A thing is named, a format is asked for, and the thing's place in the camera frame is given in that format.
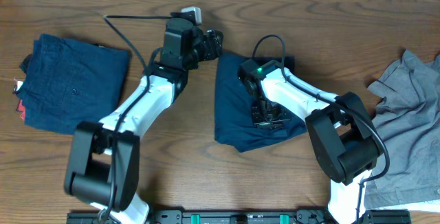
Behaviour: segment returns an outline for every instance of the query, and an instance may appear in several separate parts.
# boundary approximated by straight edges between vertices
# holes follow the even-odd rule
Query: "green clip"
[[[200,215],[191,214],[191,224],[200,224]]]
[[[289,216],[286,214],[280,214],[280,224],[289,224]]]

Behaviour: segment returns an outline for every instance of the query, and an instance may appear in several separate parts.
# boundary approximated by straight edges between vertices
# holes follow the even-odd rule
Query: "garment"
[[[373,123],[390,169],[367,183],[366,208],[440,199],[440,56],[423,64],[407,50],[368,90],[383,99]],[[383,168],[381,157],[372,175]]]
[[[83,120],[99,121],[116,108],[128,64],[124,50],[42,34],[20,66],[25,124],[72,134]]]
[[[274,58],[257,58],[268,62]],[[232,54],[219,57],[215,82],[214,138],[221,144],[234,146],[239,152],[276,144],[306,131],[305,123],[292,114],[285,128],[275,130],[254,127],[251,108],[254,99],[247,93],[237,73],[247,59]],[[293,72],[293,57],[286,58]]]

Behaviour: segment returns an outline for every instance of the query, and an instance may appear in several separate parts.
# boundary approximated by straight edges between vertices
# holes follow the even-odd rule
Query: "navy blue cloth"
[[[128,65],[127,51],[42,34],[21,65],[25,124],[72,134],[81,121],[99,121],[116,109]]]
[[[256,58],[270,61],[275,58]],[[247,93],[237,73],[246,58],[232,54],[219,57],[215,82],[214,138],[221,144],[234,146],[239,152],[283,142],[303,134],[305,123],[292,114],[284,128],[275,130],[256,128],[252,123],[251,108],[254,98]],[[293,73],[294,59],[286,58],[286,66]]]

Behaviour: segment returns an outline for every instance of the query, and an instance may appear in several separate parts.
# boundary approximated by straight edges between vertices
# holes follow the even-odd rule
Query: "wood grain surface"
[[[63,223],[88,210],[63,191],[72,137],[25,126],[15,111],[14,79],[32,41],[48,33],[127,49],[104,14],[167,15],[197,5],[203,29],[221,30],[225,49],[249,56],[260,37],[279,34],[296,56],[296,74],[326,91],[357,93],[373,113],[366,86],[410,49],[424,61],[440,51],[440,0],[0,0],[1,223]],[[164,21],[115,21],[149,54],[163,43]],[[275,40],[257,54],[279,56]],[[191,209],[295,209],[325,206],[329,180],[307,134],[238,153],[214,141],[216,61],[190,73],[176,103],[153,123],[141,146],[140,196],[153,205]],[[131,61],[123,98],[141,74]],[[413,213],[413,223],[440,215]]]

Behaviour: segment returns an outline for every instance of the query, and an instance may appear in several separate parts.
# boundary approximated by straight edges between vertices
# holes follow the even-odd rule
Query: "black cable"
[[[109,19],[171,19],[170,16],[132,16],[132,15],[104,15],[104,21],[115,31],[119,37],[122,38],[122,40],[129,45],[129,47],[133,50],[133,52],[136,54],[136,56],[139,58],[140,63],[142,63],[142,66],[144,68],[144,71],[146,71],[146,64],[143,59],[143,57],[140,55],[139,51],[136,49],[136,47],[130,42],[130,40],[123,35],[110,21]]]
[[[105,22],[113,29],[116,34],[118,34],[124,41],[129,45],[129,47],[133,50],[135,55],[139,58],[139,61],[142,63],[142,66],[144,68],[143,74],[146,76],[146,86],[145,89],[142,91],[142,93],[132,102],[130,105],[125,109],[124,112],[119,117],[119,120],[116,122],[115,128],[113,130],[112,136],[111,136],[111,190],[110,190],[110,201],[109,206],[105,210],[101,210],[98,213],[98,221],[103,222],[106,221],[110,217],[111,210],[114,206],[115,201],[115,195],[116,195],[116,153],[117,153],[117,143],[118,143],[118,131],[119,128],[124,121],[125,117],[127,116],[127,113],[135,106],[139,100],[145,96],[146,93],[148,93],[150,89],[150,78],[148,74],[148,67],[145,64],[145,61],[143,57],[140,55],[139,51],[136,49],[136,47],[130,42],[130,40],[124,36],[110,21],[109,19],[170,19],[169,16],[129,16],[129,15],[104,15]],[[162,48],[157,48],[154,50],[154,52],[151,54],[149,65],[151,66],[154,62],[155,57],[157,54],[161,51]]]
[[[371,180],[375,180],[375,179],[379,179],[380,177],[383,177],[387,172],[388,169],[390,168],[390,155],[388,154],[388,150],[385,147],[384,142],[382,141],[382,139],[380,138],[379,134],[377,133],[377,131],[374,129],[373,126],[371,126],[365,119],[364,117],[362,117],[361,114],[359,114],[357,111],[348,109],[343,107],[342,105],[335,103],[331,100],[325,99],[320,97],[319,93],[314,94],[312,92],[310,92],[309,90],[297,85],[295,82],[293,82],[289,77],[286,76],[286,73],[284,72],[285,69],[285,55],[286,55],[286,46],[285,46],[285,42],[284,40],[275,34],[270,34],[267,36],[264,36],[263,38],[261,38],[258,43],[255,45],[254,51],[252,52],[252,59],[254,59],[255,57],[255,53],[256,50],[258,49],[258,46],[260,45],[260,43],[270,37],[275,37],[277,39],[280,40],[282,46],[283,46],[283,54],[281,56],[281,65],[282,65],[282,69],[281,69],[281,73],[284,77],[284,79],[286,79],[286,81],[290,84],[292,84],[293,86],[295,86],[296,88],[300,89],[301,91],[309,94],[310,96],[315,97],[317,100],[323,101],[327,104],[333,105],[334,107],[337,107],[339,110],[344,111],[347,115],[352,116],[354,119],[360,121],[363,125],[365,125],[367,127],[367,129],[373,134],[373,137],[375,138],[376,142],[379,144],[380,149],[382,150],[382,152],[384,153],[385,156],[385,167],[383,169],[383,171],[381,171],[381,173],[371,176],[369,178],[366,179],[362,179],[361,182],[359,182],[359,197],[357,198],[357,207],[356,207],[356,223],[359,223],[359,211],[360,211],[360,202],[362,200],[362,190],[364,188],[364,183],[371,181]]]

